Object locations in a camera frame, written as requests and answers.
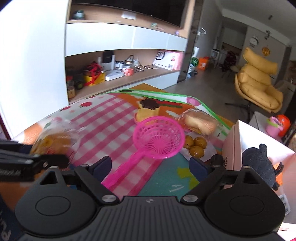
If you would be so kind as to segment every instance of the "pink box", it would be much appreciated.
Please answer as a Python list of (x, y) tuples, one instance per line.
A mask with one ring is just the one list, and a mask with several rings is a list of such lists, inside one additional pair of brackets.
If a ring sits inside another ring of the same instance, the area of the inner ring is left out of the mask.
[(223, 143), (222, 156), (227, 158), (228, 170), (240, 170), (242, 153), (250, 147), (259, 148), (261, 143), (267, 146), (267, 157), (273, 165), (279, 162), (285, 165), (282, 172), (283, 185), (275, 193), (278, 196), (285, 194), (291, 209), (285, 216), (279, 232), (279, 235), (290, 241), (291, 235), (295, 235), (293, 238), (296, 237), (296, 153), (269, 135), (239, 120)]

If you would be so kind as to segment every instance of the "black plush toy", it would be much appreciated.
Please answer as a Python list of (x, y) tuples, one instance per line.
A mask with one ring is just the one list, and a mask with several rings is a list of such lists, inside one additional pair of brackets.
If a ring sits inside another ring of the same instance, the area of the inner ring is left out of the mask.
[(275, 170), (270, 160), (267, 158), (267, 147), (264, 144), (259, 145), (259, 149), (251, 147), (242, 153), (243, 166), (252, 167), (259, 176), (270, 186), (273, 190), (278, 190), (279, 184), (276, 182), (276, 176), (279, 175), (284, 165), (279, 164)]

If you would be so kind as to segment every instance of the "pink basket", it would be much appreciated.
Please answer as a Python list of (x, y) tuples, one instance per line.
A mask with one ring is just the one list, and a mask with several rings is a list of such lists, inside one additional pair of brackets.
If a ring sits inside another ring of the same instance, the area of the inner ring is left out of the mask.
[(165, 159), (176, 155), (185, 142), (185, 134), (177, 121), (163, 116), (147, 118), (136, 126), (133, 143), (138, 149), (113, 174), (108, 175), (102, 184), (110, 188), (132, 170), (144, 156)]

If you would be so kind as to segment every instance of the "yellow box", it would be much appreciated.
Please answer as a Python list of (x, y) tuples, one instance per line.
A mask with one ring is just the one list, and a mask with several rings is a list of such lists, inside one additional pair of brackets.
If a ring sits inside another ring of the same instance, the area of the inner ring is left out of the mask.
[[(105, 81), (105, 73), (101, 73), (99, 77), (94, 81), (94, 83), (89, 84), (89, 86), (96, 85)], [(91, 82), (92, 77), (85, 75), (84, 76), (85, 83)]]

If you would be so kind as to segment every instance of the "cardboard box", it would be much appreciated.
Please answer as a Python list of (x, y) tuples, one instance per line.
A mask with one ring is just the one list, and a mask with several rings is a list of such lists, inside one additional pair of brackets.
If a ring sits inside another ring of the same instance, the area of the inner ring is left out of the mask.
[(154, 60), (158, 67), (168, 70), (180, 70), (183, 61), (183, 52), (159, 50)]
[(280, 174), (282, 175), (282, 185), (275, 193), (278, 196), (286, 195), (290, 212), (286, 215), (280, 230), (295, 231), (296, 237), (296, 153), (293, 150), (239, 120), (232, 127), (223, 143), (222, 156), (227, 158), (226, 168), (240, 170), (242, 167), (242, 153), (250, 147), (259, 148), (261, 143), (267, 146), (267, 157), (273, 165), (279, 162), (284, 164), (284, 170)]

